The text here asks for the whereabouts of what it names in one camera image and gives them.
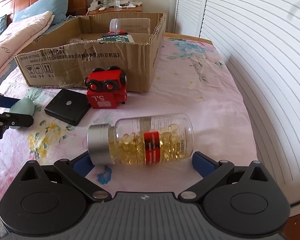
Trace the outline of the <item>red card game box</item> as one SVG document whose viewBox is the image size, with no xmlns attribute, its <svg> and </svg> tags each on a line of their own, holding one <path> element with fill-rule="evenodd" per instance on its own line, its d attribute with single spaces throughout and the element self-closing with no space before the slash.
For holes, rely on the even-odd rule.
<svg viewBox="0 0 300 240">
<path fill-rule="evenodd" d="M 85 94 L 68 89 L 61 89 L 47 104 L 44 111 L 47 115 L 77 126 L 91 105 Z"/>
</svg>

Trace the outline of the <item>wooden nightstand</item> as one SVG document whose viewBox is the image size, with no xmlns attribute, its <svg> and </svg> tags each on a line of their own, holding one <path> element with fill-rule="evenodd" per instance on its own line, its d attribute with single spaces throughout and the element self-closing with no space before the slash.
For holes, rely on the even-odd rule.
<svg viewBox="0 0 300 240">
<path fill-rule="evenodd" d="M 87 16 L 91 15 L 98 15 L 98 14 L 104 14 L 104 13 L 110 13 L 110 12 L 143 12 L 143 5 L 134 7 L 134 8 L 115 8 L 115 7 L 109 7 L 104 10 L 94 10 L 94 11 L 89 11 L 87 12 Z"/>
</svg>

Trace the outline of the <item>pink floral quilt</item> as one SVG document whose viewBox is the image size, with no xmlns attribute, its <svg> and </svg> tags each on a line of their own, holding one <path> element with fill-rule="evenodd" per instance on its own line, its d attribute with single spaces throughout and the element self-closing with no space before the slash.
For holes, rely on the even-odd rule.
<svg viewBox="0 0 300 240">
<path fill-rule="evenodd" d="M 0 73 L 26 46 L 42 35 L 53 22 L 54 14 L 46 11 L 11 23 L 0 35 Z"/>
</svg>

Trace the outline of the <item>fish oil capsule bottle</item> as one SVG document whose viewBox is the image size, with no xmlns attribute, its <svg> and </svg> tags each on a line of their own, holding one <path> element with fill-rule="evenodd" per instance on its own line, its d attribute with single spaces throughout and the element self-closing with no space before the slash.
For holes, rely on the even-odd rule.
<svg viewBox="0 0 300 240">
<path fill-rule="evenodd" d="M 94 165 L 154 165 L 188 158 L 194 135 L 184 113 L 117 120 L 91 125 L 87 147 Z"/>
</svg>

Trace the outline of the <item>black toy car red wheels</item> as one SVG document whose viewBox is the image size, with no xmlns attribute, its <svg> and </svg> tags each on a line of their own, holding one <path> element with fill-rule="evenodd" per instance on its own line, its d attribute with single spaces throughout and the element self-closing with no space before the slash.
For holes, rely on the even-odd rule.
<svg viewBox="0 0 300 240">
<path fill-rule="evenodd" d="M 109 31 L 104 34 L 102 37 L 112 37 L 112 36 L 120 36 L 120 35 L 128 35 L 127 32 L 119 30 L 119 31 Z"/>
</svg>

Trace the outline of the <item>medical cotton swab jar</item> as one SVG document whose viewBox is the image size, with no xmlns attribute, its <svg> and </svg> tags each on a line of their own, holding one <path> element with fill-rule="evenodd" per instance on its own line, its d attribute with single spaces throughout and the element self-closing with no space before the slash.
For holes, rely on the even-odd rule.
<svg viewBox="0 0 300 240">
<path fill-rule="evenodd" d="M 114 35 L 114 36 L 104 36 L 102 38 L 98 38 L 98 41 L 101 42 L 125 42 L 125 43 L 135 43 L 134 39 L 131 35 Z"/>
</svg>

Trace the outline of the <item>floral pink tablecloth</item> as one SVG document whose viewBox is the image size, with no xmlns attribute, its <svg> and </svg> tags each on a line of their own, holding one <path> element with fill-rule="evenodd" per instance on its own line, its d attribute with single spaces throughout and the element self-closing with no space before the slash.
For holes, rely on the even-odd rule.
<svg viewBox="0 0 300 240">
<path fill-rule="evenodd" d="M 195 150 L 238 166 L 257 157 L 243 98 L 221 55 L 206 43 L 165 38 L 150 91 L 130 93 L 116 109 L 91 109 L 77 126 L 46 115 L 57 90 L 29 87 L 19 69 L 1 83 L 0 93 L 29 98 L 36 106 L 30 128 L 8 129 L 0 139 L 0 200 L 28 160 L 50 165 L 73 159 L 87 150 L 89 126 L 122 118 L 184 113 L 193 126 Z M 0 235 L 5 233 L 0 221 Z"/>
</svg>

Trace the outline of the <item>blue pillow right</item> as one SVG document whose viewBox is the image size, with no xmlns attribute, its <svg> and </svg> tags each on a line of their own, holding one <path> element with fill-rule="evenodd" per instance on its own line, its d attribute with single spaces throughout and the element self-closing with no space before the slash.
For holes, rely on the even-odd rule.
<svg viewBox="0 0 300 240">
<path fill-rule="evenodd" d="M 31 16 L 50 11 L 54 15 L 52 25 L 59 24 L 66 20 L 69 0 L 38 0 L 31 6 L 14 14 L 13 22 L 18 22 Z"/>
</svg>

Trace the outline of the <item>light blue earbuds case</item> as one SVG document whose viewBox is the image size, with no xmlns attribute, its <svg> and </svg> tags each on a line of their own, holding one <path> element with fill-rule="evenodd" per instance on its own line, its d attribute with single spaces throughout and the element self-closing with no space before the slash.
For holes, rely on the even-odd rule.
<svg viewBox="0 0 300 240">
<path fill-rule="evenodd" d="M 25 114 L 25 115 L 34 115 L 34 102 L 29 98 L 20 99 L 16 102 L 10 109 L 9 113 Z"/>
</svg>

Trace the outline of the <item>red toy train car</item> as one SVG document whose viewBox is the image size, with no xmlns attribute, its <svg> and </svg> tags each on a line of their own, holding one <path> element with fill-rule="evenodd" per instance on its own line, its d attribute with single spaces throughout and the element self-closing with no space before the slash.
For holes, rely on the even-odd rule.
<svg viewBox="0 0 300 240">
<path fill-rule="evenodd" d="M 111 66 L 107 70 L 94 69 L 85 78 L 84 84 L 93 109 L 114 109 L 127 101 L 127 77 L 118 66 Z"/>
</svg>

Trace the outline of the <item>white power strip charger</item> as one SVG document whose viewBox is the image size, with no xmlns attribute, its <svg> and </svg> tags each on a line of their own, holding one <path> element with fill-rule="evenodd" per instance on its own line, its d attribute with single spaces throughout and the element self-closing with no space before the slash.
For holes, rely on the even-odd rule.
<svg viewBox="0 0 300 240">
<path fill-rule="evenodd" d="M 93 0 L 90 3 L 90 7 L 88 8 L 88 12 L 95 11 L 95 10 L 99 9 L 101 6 L 102 6 L 102 4 L 100 3 L 100 1 Z"/>
</svg>

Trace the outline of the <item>clear empty plastic jar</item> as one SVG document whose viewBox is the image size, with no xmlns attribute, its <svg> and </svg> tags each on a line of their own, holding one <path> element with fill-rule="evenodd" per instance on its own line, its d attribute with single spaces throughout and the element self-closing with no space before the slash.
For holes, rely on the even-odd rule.
<svg viewBox="0 0 300 240">
<path fill-rule="evenodd" d="M 110 21 L 109 31 L 119 33 L 151 33 L 149 18 L 114 18 Z"/>
</svg>

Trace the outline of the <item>brown cardboard box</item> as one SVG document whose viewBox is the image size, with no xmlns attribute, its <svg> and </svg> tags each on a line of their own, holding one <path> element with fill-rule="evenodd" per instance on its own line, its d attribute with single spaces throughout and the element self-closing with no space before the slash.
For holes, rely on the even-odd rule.
<svg viewBox="0 0 300 240">
<path fill-rule="evenodd" d="M 150 31 L 129 32 L 133 42 L 101 41 L 114 18 L 149 20 Z M 45 33 L 15 56 L 30 87 L 84 89 L 95 68 L 120 67 L 129 92 L 147 93 L 157 65 L 166 28 L 166 15 L 150 12 L 111 12 L 79 16 Z"/>
</svg>

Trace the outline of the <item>clear spray bottle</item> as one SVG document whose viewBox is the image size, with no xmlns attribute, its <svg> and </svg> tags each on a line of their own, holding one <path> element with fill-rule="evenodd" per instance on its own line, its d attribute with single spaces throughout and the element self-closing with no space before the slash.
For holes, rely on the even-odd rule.
<svg viewBox="0 0 300 240">
<path fill-rule="evenodd" d="M 120 6 L 120 0 L 114 0 L 114 7 L 118 8 Z"/>
</svg>

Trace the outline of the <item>white louvered wardrobe doors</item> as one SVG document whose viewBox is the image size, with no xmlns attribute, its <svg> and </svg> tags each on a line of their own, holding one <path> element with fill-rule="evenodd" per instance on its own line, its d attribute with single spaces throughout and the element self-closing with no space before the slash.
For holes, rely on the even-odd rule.
<svg viewBox="0 0 300 240">
<path fill-rule="evenodd" d="M 174 30 L 213 42 L 243 96 L 258 157 L 300 204 L 300 0 L 177 0 Z"/>
</svg>

